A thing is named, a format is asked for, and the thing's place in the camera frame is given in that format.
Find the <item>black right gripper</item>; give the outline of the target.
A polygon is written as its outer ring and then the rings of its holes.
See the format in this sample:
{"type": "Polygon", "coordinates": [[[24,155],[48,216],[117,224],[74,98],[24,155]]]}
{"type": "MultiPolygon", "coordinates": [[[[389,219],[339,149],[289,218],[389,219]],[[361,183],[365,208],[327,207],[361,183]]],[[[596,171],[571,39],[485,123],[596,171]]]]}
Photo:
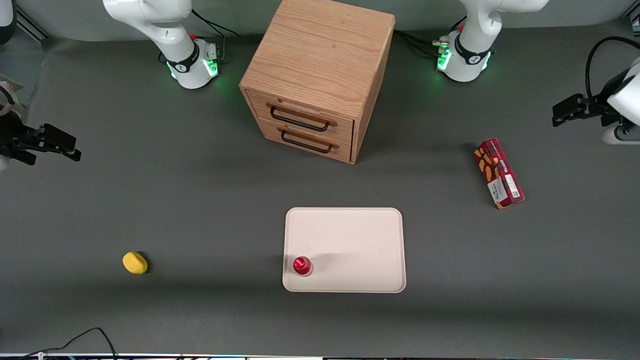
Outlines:
{"type": "Polygon", "coordinates": [[[34,166],[37,156],[29,150],[36,150],[42,141],[45,145],[61,150],[60,155],[79,162],[82,152],[76,149],[77,139],[67,132],[48,123],[37,128],[22,123],[18,114],[10,112],[0,118],[0,153],[28,166],[34,166]]]}

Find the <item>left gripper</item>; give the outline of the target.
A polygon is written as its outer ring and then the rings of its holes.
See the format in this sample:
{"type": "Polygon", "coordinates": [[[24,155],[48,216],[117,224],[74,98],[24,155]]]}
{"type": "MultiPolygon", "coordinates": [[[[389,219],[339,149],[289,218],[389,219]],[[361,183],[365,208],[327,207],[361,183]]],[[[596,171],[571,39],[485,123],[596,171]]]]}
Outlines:
{"type": "Polygon", "coordinates": [[[624,71],[608,80],[590,101],[585,103],[583,94],[573,94],[553,105],[551,124],[558,127],[567,123],[570,117],[585,114],[588,117],[599,117],[602,126],[615,122],[622,125],[640,125],[640,59],[636,58],[624,71]]]}

